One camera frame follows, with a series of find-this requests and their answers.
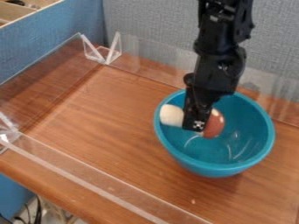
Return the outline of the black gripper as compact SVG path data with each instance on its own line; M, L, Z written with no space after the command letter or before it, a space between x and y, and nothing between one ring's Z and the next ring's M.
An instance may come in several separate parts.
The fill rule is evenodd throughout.
M240 46L223 55L203 54L198 58L193 72L183 77L187 86L181 122L184 130L204 131L212 104L223 95L235 93L246 62L247 52Z

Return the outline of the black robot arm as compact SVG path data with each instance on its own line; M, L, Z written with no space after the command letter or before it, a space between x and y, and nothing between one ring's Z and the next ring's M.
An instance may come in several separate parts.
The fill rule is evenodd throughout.
M202 132L212 104L236 91L247 63L239 45L251 38L254 0L199 0L199 36L195 69L183 77L185 96L181 127Z

